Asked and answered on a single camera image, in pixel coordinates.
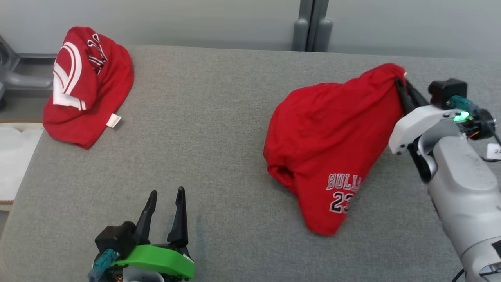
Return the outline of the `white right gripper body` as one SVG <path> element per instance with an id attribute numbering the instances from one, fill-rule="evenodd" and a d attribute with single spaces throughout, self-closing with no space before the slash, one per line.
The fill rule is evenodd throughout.
<path id="1" fill-rule="evenodd" d="M 462 139 L 462 133 L 453 120 L 458 110 L 441 110 L 433 105 L 418 107 L 401 118 L 389 139 L 389 148 L 395 155 L 403 152 L 418 139 L 418 150 L 430 153 L 435 145 L 447 136 Z"/>

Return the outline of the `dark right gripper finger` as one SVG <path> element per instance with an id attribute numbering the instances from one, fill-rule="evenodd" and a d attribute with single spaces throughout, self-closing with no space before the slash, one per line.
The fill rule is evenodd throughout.
<path id="1" fill-rule="evenodd" d="M 400 105 L 402 107 L 402 116 L 406 116 L 415 109 L 415 105 L 412 102 L 411 96 L 408 93 L 407 84 L 402 81 L 399 77 L 395 77 L 395 87 L 400 100 Z"/>
<path id="2" fill-rule="evenodd" d="M 408 88 L 408 93 L 411 96 L 412 102 L 417 107 L 425 107 L 429 105 L 429 102 L 421 95 L 421 93 L 410 83 L 409 80 L 405 81 Z"/>

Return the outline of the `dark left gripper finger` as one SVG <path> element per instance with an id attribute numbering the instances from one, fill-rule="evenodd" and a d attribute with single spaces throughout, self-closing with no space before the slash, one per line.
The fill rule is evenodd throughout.
<path id="1" fill-rule="evenodd" d="M 187 246 L 189 243 L 186 191 L 183 187 L 178 188 L 177 198 L 175 200 L 177 207 L 172 229 L 168 234 L 168 242 L 174 246 Z"/>
<path id="2" fill-rule="evenodd" d="M 147 245 L 151 243 L 149 240 L 149 232 L 151 228 L 152 215 L 156 209 L 156 203 L 157 191 L 152 191 L 136 225 L 137 245 Z"/>

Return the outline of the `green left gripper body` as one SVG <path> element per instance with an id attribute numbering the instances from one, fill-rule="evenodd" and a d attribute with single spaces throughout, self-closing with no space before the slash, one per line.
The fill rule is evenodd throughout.
<path id="1" fill-rule="evenodd" d="M 195 262 L 187 246 L 138 245 L 126 259 L 114 261 L 122 280 L 192 280 Z"/>

